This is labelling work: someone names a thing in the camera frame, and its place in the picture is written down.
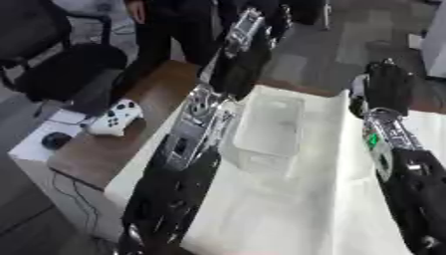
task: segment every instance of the floor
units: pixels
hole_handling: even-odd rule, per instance
[[[332,29],[322,31],[319,24],[295,26],[266,67],[265,77],[338,92],[348,87],[368,61],[392,57],[416,75],[415,97],[443,107],[446,86],[422,79],[419,53],[409,50],[406,42],[408,33],[428,27],[434,6],[421,0],[333,0],[333,4]],[[108,10],[104,5],[82,8]],[[121,7],[112,9],[112,15],[112,43],[132,58],[136,47],[131,23]],[[75,41],[97,39],[98,26],[79,22],[75,26]],[[175,50],[173,57],[180,59],[181,53]],[[77,233],[7,156],[57,106],[47,107],[41,117],[34,119],[36,108],[23,96],[0,87],[1,254],[106,254],[106,244]]]

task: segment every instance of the white tablecloth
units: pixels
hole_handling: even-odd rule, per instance
[[[226,142],[217,175],[182,246],[202,255],[410,254],[377,185],[362,145],[361,121],[349,113],[346,92],[327,99],[256,90],[305,100],[303,139],[291,177],[266,180],[255,170],[240,170],[237,153]],[[121,209],[176,115],[107,187],[106,196]],[[445,120],[411,112],[406,122],[443,163]]]

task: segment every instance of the white game controller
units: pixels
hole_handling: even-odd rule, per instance
[[[125,128],[136,118],[143,118],[141,107],[132,100],[122,99],[86,130],[96,135],[123,136]]]

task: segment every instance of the robotic hand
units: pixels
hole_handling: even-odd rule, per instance
[[[364,120],[362,138],[386,203],[415,255],[446,254],[446,171],[402,123],[412,75],[387,59],[371,63],[350,90],[350,111]]]

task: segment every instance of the transparent bin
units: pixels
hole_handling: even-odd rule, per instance
[[[288,177],[297,159],[304,101],[258,90],[248,99],[234,135],[242,170]]]

